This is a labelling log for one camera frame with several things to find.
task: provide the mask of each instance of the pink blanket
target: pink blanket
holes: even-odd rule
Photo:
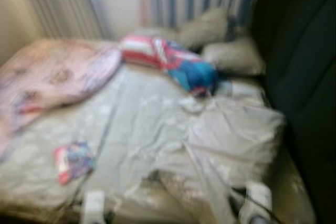
[[[0,68],[0,160],[16,131],[94,94],[120,62],[112,42],[45,39],[19,51]]]

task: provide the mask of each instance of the cable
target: cable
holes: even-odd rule
[[[264,207],[262,204],[260,204],[259,202],[255,201],[254,199],[252,199],[251,197],[249,197],[248,195],[244,194],[241,190],[236,189],[234,187],[229,186],[230,189],[236,193],[238,193],[239,195],[242,195],[243,197],[246,197],[246,199],[248,199],[249,201],[251,201],[252,203],[256,204],[258,207],[261,207],[263,210],[265,210],[270,216],[272,220],[275,220],[276,223],[278,224],[283,224],[279,218],[272,212],[270,211],[268,208]]]

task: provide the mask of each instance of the white pillow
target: white pillow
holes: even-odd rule
[[[223,8],[211,9],[200,17],[179,27],[179,44],[189,50],[224,41],[228,27],[228,13]]]
[[[213,64],[217,70],[243,76],[265,73],[265,63],[248,35],[232,42],[220,42],[204,47],[202,58]]]
[[[216,96],[229,97],[251,106],[268,106],[264,89],[252,78],[229,78],[218,84]]]

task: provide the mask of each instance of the bed frame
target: bed frame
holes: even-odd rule
[[[335,223],[335,0],[258,0],[251,33],[318,223]]]

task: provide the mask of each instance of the pillow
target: pillow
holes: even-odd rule
[[[247,35],[232,42],[207,45],[202,51],[202,58],[218,71],[246,76],[265,73],[265,63],[253,39]]]
[[[152,41],[153,38],[147,36],[126,36],[120,43],[122,58],[130,63],[160,68],[161,64]]]
[[[268,106],[264,89],[252,78],[229,78],[218,84],[216,96],[229,97],[245,105]]]
[[[227,11],[211,9],[202,16],[180,27],[179,43],[185,48],[197,51],[209,43],[224,41],[227,31]]]

